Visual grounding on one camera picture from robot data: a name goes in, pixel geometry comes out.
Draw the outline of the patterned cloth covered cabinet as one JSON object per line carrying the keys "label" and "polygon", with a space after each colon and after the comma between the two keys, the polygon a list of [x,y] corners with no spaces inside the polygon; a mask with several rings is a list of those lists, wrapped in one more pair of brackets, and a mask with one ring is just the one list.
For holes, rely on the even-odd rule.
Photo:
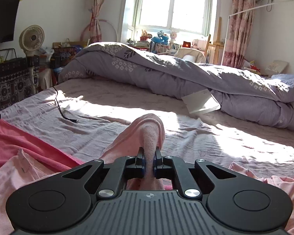
{"label": "patterned cloth covered cabinet", "polygon": [[39,56],[0,64],[0,111],[38,93]]}

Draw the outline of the white pedestal fan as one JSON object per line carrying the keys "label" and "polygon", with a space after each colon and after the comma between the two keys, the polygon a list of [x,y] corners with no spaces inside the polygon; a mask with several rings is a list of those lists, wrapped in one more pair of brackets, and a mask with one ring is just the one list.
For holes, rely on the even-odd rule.
{"label": "white pedestal fan", "polygon": [[39,25],[30,25],[19,36],[19,46],[26,56],[34,56],[44,42],[44,31]]}

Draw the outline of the pink floral curtain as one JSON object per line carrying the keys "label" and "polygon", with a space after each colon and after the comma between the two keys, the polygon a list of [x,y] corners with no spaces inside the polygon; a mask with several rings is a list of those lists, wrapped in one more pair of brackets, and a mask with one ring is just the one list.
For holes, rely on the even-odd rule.
{"label": "pink floral curtain", "polygon": [[232,0],[223,64],[240,69],[251,37],[255,0]]}
{"label": "pink floral curtain", "polygon": [[92,16],[90,21],[90,41],[91,43],[100,42],[102,40],[101,29],[99,25],[99,14],[104,0],[93,0]]}

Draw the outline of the black wall television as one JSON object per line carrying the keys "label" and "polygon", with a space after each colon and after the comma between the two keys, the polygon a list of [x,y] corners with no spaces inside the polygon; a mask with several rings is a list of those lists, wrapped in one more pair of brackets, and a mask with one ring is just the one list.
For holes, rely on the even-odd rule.
{"label": "black wall television", "polygon": [[20,0],[0,0],[0,43],[13,41]]}

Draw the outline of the purple floral duvet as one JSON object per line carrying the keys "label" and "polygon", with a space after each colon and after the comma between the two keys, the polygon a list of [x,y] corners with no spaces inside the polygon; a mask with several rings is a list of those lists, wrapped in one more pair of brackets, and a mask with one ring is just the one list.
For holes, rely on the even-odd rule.
{"label": "purple floral duvet", "polygon": [[97,42],[64,67],[59,81],[92,76],[177,99],[208,89],[221,110],[235,118],[294,130],[294,88],[247,70],[156,55],[119,42]]}

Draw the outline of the wooden easel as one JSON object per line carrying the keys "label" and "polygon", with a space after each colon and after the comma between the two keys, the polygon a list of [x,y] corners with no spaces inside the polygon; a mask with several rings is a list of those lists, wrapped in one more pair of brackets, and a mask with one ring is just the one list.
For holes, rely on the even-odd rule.
{"label": "wooden easel", "polygon": [[218,64],[219,60],[219,52],[224,48],[224,44],[221,43],[221,25],[222,25],[222,17],[218,19],[218,29],[217,29],[217,37],[211,43],[211,35],[209,34],[207,39],[207,44],[205,47],[204,55],[206,57],[207,63]]}

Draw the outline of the pink terry blanket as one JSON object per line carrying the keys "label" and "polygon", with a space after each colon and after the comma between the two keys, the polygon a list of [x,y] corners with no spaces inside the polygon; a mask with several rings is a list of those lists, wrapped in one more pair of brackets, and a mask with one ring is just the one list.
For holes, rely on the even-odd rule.
{"label": "pink terry blanket", "polygon": [[23,150],[53,172],[62,172],[83,163],[83,161],[1,119],[0,167],[10,158],[17,155],[19,150]]}

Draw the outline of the right pink floral curtain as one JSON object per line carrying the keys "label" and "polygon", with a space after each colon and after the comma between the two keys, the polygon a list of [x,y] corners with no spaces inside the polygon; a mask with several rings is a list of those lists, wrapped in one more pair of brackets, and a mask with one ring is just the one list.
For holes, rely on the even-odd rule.
{"label": "right pink floral curtain", "polygon": [[255,0],[232,0],[223,64],[240,69],[251,37]]}

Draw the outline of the pink strawberry print shirt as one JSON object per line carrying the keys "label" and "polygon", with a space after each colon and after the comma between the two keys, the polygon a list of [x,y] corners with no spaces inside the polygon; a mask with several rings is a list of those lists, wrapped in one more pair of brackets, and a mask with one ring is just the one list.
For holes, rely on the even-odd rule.
{"label": "pink strawberry print shirt", "polygon": [[[165,189],[161,180],[152,174],[152,158],[156,147],[162,147],[165,139],[165,129],[161,119],[154,114],[137,118],[105,149],[102,158],[106,163],[112,163],[116,158],[125,155],[136,155],[139,147],[143,147],[146,157],[147,171],[143,179],[132,179],[131,189]],[[13,227],[8,219],[5,205],[8,197],[15,190],[53,176],[53,172],[42,163],[33,159],[23,150],[10,158],[0,167],[0,234],[10,234]]]}

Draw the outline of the blue grey pillow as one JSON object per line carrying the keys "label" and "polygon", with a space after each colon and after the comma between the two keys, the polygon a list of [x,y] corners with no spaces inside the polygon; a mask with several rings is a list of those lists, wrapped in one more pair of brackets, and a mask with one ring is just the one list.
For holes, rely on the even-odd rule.
{"label": "blue grey pillow", "polygon": [[276,74],[270,79],[283,86],[294,88],[294,74]]}

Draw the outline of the left pink floral curtain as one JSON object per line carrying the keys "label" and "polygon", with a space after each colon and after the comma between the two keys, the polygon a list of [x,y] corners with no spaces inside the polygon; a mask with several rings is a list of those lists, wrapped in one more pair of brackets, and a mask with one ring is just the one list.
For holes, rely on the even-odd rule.
{"label": "left pink floral curtain", "polygon": [[99,25],[99,14],[104,0],[93,0],[92,16],[90,21],[90,41],[91,43],[100,42],[102,40],[101,29]]}

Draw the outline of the blue plush toy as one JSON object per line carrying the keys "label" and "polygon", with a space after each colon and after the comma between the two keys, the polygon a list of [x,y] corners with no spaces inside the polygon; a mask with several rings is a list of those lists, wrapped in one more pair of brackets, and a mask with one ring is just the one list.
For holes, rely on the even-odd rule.
{"label": "blue plush toy", "polygon": [[168,45],[168,39],[169,37],[162,30],[160,30],[157,32],[157,36],[152,38],[152,41],[161,45]]}

